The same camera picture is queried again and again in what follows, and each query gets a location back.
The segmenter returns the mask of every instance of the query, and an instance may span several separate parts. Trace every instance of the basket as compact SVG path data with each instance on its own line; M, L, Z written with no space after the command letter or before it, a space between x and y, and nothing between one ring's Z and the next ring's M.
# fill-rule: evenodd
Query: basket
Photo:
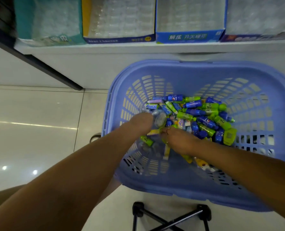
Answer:
M285 76L270 66L254 62L134 63L110 87L102 136L130 120L148 99L169 94L220 99L236 120L232 125L238 132L232 147L285 161ZM137 147L135 142L115 172L115 177L129 188L208 199L244 210L270 211L221 170L203 171L172 150L168 161L153 158Z

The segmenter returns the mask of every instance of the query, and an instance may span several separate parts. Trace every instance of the blue bottle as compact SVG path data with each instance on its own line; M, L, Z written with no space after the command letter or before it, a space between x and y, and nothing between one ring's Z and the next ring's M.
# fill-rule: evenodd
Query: blue bottle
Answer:
M208 133L206 131L200 131L197 135L197 137L201 140L203 140L204 138L208 137Z
M208 98L206 98L206 103L218 103L218 104L221 104L222 102L219 101L219 100L215 100L212 97L208 97Z
M166 127L172 126L172 125L173 125L172 120L170 120L170 118L167 118L167 120L166 120Z
M225 111L222 111L219 113L219 116L224 119L226 122L235 122L235 120L232 117L228 116L228 113Z
M196 136L199 134L199 128L198 128L197 122L192 122L191 128L192 128L192 134L193 135Z
M224 138L224 132L225 130L221 127L216 131L215 136L214 136L214 142L216 143L223 143L223 138Z
M183 95L168 95L168 101L183 101Z
M182 107L178 104L178 103L172 103L173 104L173 106L175 107L175 109L177 110L177 111L179 111L179 110L181 110L182 109Z
M197 117L197 121L200 122L201 124L205 125L206 127L211 128L211 129L214 129L214 130L218 129L217 124L207 117L204 117L204 116Z
M206 111L201 110L201 109L186 109L185 113L188 113L194 117L206 115Z
M167 96L162 96L162 97L154 96L154 97L152 97L152 100L164 100L164 101L167 101Z
M183 108L197 108L197 107L201 107L202 106L202 102L201 100L195 100L193 102L189 102L185 104L185 107L183 105Z

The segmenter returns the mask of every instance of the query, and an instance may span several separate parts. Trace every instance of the white cabinet panel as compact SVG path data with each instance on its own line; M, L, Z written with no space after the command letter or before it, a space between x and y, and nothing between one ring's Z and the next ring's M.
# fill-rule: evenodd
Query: white cabinet panel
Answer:
M285 74L285 52L217 54L35 54L83 88L108 89L127 66L146 59L183 61L246 60L265 63Z
M68 87L1 48L0 85Z

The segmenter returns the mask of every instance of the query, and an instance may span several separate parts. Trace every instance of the tile grout line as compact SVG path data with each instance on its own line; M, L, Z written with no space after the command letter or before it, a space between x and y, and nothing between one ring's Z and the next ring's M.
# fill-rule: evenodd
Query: tile grout line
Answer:
M73 152L75 151L76 140L77 140L77 134L78 134L78 128L79 128L79 121L80 121L80 119L81 119L81 114L82 114L82 108L83 108L84 97L85 97L85 93L83 93L83 99L82 99L81 110L80 110L80 112L79 112L79 119L78 119L78 124L77 124L77 131L76 131L76 136L75 136L75 143L74 143L74 149L73 149Z

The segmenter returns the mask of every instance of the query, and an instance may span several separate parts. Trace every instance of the small box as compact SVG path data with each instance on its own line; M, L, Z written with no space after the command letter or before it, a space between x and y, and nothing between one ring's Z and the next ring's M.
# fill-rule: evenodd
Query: small box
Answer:
M82 0L88 44L155 41L156 0Z
M17 38L29 46L86 44L81 0L14 0Z
M285 40L285 0L229 0L222 42Z
M217 42L225 30L228 0L157 0L156 42Z

